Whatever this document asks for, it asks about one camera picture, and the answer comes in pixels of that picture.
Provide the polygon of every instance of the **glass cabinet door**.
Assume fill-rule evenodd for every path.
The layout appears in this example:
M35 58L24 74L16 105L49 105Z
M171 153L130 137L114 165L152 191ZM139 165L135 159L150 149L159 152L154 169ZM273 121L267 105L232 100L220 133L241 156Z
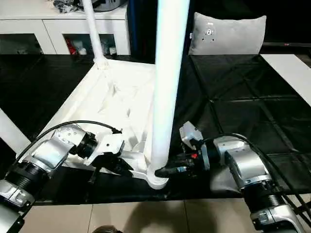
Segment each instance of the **glass cabinet door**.
M0 54L43 53L35 34L0 34Z
M93 54L89 34L63 34L70 54ZM101 45L104 55L117 53L113 34L100 34Z

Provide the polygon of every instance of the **white shelf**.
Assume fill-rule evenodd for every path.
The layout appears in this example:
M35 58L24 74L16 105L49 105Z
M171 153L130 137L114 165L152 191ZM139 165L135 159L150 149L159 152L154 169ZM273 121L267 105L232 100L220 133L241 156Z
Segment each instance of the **white shelf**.
M126 20L127 3L113 11L95 13L96 19ZM1 19L85 19L84 12L62 14L51 0L0 0Z

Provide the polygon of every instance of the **dark background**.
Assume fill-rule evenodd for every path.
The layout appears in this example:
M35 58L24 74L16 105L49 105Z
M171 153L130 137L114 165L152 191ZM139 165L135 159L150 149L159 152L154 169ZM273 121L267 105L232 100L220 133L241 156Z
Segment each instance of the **dark background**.
M133 56L153 63L156 49L156 0L129 0L128 20ZM267 15L261 52L309 53L310 0L191 0L184 53L188 54L194 12L218 19Z

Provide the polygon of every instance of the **red object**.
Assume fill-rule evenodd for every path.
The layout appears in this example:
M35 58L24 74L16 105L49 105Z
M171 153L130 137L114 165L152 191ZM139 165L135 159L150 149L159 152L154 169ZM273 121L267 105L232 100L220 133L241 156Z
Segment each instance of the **red object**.
M192 159L196 159L197 157L198 157L197 154L192 154L192 155L191 155L191 158L192 158Z
M77 54L77 50L75 49L75 47L71 44L71 41L69 39L66 39L66 44L67 44L67 47L69 49L69 53L71 55L75 55Z

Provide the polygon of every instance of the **white plastic part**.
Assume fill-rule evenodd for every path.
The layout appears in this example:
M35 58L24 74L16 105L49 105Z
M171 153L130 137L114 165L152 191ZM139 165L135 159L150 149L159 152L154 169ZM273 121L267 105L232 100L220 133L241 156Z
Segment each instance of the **white plastic part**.
M158 1L152 152L148 173L149 182L158 186L168 181L155 177L154 171L164 167L168 160L189 2Z
M104 57L101 40L95 24L95 16L91 0L83 0L83 7L86 13L86 19L89 27L89 35L94 52L94 61L98 68L105 68L108 65L107 59Z
M10 120L10 118L0 109L0 138L19 154L26 146L30 144L28 138L19 130L19 128Z

